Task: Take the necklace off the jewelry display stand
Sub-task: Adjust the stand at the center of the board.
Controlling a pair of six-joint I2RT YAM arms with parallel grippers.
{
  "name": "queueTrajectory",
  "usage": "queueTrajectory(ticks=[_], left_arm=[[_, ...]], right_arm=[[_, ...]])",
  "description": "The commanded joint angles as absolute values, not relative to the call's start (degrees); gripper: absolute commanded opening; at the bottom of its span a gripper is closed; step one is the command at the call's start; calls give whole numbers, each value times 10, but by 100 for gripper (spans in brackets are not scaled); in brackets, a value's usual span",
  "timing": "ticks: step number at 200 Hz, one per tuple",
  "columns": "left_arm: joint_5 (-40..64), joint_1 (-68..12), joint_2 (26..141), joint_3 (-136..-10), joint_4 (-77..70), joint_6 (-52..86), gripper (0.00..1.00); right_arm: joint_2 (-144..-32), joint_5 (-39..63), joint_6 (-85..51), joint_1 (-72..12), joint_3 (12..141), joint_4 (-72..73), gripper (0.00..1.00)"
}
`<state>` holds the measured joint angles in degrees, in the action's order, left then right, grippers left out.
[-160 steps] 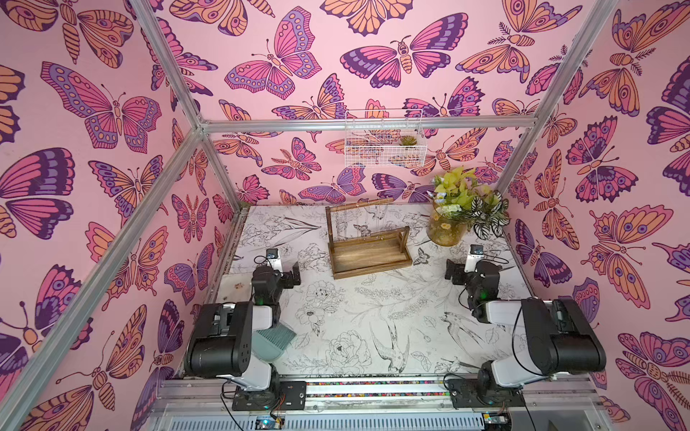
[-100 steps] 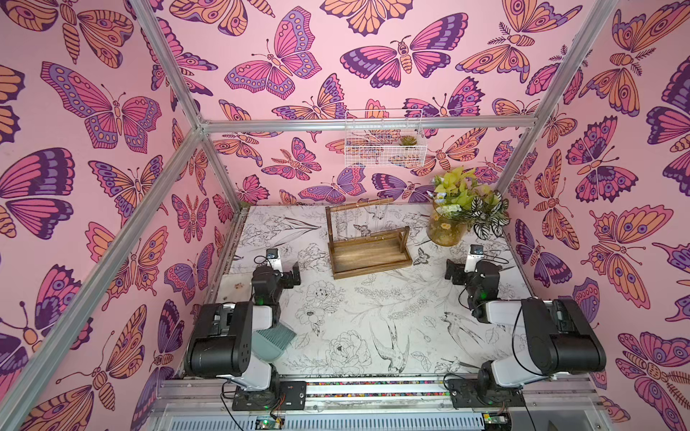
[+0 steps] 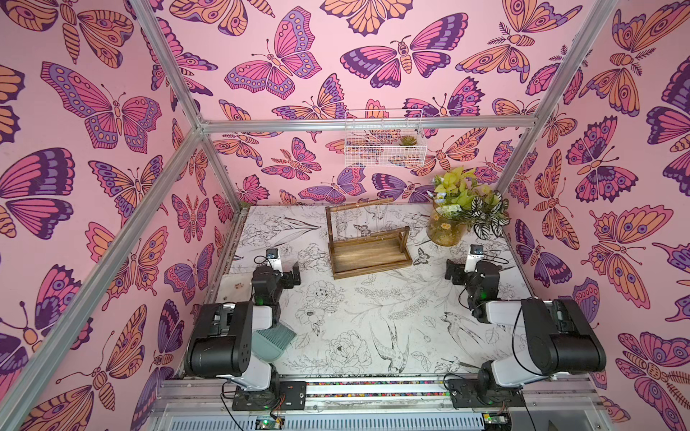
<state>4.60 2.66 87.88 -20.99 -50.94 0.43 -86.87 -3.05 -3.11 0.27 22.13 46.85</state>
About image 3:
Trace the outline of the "wooden jewelry display stand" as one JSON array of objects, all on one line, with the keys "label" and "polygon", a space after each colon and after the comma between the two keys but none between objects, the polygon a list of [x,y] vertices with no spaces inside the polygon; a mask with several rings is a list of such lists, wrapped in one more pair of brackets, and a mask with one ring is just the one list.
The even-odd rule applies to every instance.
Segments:
[{"label": "wooden jewelry display stand", "polygon": [[354,208],[387,205],[393,202],[393,198],[375,199],[325,208],[328,253],[334,279],[354,278],[403,269],[413,265],[413,259],[407,247],[411,233],[409,226],[380,231],[355,239],[334,240],[334,229],[332,228],[332,215],[334,213]]}]

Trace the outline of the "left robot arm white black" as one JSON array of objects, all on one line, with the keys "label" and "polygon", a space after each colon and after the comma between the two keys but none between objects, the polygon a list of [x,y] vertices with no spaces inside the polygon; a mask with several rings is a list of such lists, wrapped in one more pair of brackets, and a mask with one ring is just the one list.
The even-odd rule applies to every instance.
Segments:
[{"label": "left robot arm white black", "polygon": [[233,384],[235,411],[302,409],[305,384],[282,381],[274,366],[296,337],[280,322],[280,298],[300,284],[297,263],[288,272],[260,265],[248,300],[203,305],[186,349],[186,375]]}]

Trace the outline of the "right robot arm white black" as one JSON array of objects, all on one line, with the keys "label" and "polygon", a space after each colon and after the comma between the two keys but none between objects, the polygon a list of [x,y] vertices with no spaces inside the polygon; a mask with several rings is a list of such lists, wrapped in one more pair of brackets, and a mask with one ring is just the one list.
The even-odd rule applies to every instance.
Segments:
[{"label": "right robot arm white black", "polygon": [[500,268],[487,260],[470,265],[447,260],[444,278],[464,288],[467,300],[461,303],[479,323],[523,330],[526,336],[525,349],[513,347],[506,357],[483,363],[476,378],[452,379],[450,391],[456,398],[473,397],[483,406],[492,406],[509,402],[525,385],[558,373],[605,370],[606,352],[574,300],[503,300],[498,296]]}]

